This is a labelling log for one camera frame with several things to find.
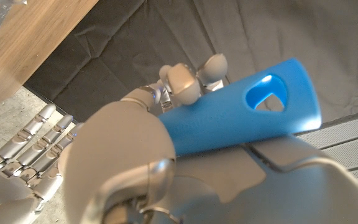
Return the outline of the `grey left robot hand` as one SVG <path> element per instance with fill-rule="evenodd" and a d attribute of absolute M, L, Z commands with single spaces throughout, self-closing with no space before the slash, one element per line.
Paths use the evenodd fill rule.
<path fill-rule="evenodd" d="M 321 126 L 294 58 L 222 86 L 224 55 L 165 65 L 64 153 L 70 223 L 358 223 L 358 180 L 296 133 Z"/>

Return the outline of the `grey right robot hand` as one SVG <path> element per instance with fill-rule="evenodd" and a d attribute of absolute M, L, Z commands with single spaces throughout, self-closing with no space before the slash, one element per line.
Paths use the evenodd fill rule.
<path fill-rule="evenodd" d="M 73 117 L 63 116 L 34 144 L 35 135 L 56 110 L 44 106 L 0 148 L 0 223 L 33 223 L 63 182 L 59 168 L 83 123 L 69 128 Z"/>

